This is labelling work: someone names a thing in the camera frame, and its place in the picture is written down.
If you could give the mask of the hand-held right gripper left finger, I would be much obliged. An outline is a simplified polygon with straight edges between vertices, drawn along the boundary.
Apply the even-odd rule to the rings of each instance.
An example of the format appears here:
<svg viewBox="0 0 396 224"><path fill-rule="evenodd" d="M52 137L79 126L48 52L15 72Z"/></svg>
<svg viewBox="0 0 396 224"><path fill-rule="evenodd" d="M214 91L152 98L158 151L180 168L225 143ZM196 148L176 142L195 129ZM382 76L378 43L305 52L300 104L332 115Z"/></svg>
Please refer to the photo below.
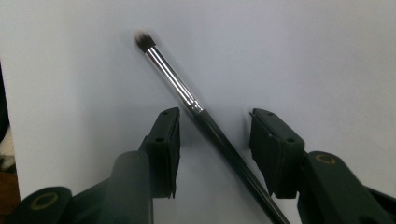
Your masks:
<svg viewBox="0 0 396 224"><path fill-rule="evenodd" d="M104 199L104 224L153 224L153 200L176 194L180 110L161 112L139 149L117 157Z"/></svg>

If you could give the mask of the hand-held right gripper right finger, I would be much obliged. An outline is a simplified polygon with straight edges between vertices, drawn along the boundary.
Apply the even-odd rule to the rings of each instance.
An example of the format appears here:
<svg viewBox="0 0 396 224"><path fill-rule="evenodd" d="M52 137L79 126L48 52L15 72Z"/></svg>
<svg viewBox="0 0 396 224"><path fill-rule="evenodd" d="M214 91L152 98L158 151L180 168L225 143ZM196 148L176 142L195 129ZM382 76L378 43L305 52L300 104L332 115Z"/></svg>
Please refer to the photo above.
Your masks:
<svg viewBox="0 0 396 224"><path fill-rule="evenodd" d="M297 199L303 224L396 224L396 200L369 189L345 162L304 140L275 113L251 112L249 148L267 189Z"/></svg>

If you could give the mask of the black makeup brush silver ferrule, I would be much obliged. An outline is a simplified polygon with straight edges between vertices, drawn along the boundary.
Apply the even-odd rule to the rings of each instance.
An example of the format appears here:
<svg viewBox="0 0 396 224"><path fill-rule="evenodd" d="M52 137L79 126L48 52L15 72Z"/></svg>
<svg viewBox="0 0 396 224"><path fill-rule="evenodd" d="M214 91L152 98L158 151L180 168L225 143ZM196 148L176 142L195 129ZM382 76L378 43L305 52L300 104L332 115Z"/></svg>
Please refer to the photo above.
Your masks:
<svg viewBox="0 0 396 224"><path fill-rule="evenodd" d="M250 170L220 126L192 94L168 61L165 60L161 52L157 49L153 38L148 33L137 32L134 36L134 42L167 80L184 106L191 112L191 116L199 128L213 142L219 153L247 188L262 211L274 224L290 224L289 220L272 200L269 192Z"/></svg>

